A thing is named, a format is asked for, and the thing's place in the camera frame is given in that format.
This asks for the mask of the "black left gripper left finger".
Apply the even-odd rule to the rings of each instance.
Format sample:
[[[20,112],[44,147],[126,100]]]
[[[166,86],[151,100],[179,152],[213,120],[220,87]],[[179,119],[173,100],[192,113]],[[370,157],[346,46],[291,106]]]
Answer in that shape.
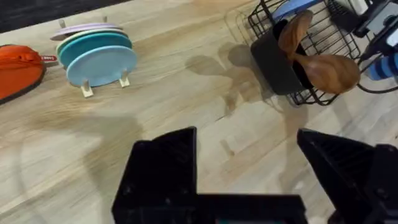
[[[114,222],[191,223],[196,156],[194,126],[135,142],[111,208]]]

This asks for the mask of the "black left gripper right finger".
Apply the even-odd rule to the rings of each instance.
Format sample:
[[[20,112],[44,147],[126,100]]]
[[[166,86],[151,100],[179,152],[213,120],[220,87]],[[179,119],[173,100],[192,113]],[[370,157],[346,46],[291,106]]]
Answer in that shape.
[[[329,223],[397,224],[397,148],[311,129],[297,144],[335,207]]]

